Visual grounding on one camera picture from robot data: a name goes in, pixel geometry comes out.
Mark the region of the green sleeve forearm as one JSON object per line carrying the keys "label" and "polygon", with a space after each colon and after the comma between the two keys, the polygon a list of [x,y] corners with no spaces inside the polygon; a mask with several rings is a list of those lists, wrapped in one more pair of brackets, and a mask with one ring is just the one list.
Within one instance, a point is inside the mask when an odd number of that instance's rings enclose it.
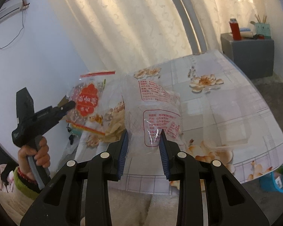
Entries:
{"label": "green sleeve forearm", "polygon": [[39,196],[41,190],[36,181],[26,176],[17,166],[14,170],[14,183],[15,187],[26,197],[33,201]]}

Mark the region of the person's left hand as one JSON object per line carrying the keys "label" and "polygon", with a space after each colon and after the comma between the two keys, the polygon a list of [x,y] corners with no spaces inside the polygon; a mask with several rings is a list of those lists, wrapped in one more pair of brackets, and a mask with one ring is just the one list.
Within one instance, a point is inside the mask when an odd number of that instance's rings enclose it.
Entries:
{"label": "person's left hand", "polygon": [[26,177],[33,181],[35,180],[35,177],[29,166],[27,156],[33,156],[38,166],[42,166],[43,168],[48,168],[50,166],[50,155],[48,154],[49,146],[47,145],[45,137],[42,137],[40,140],[39,147],[40,149],[36,151],[28,145],[24,145],[18,151],[19,168]]}

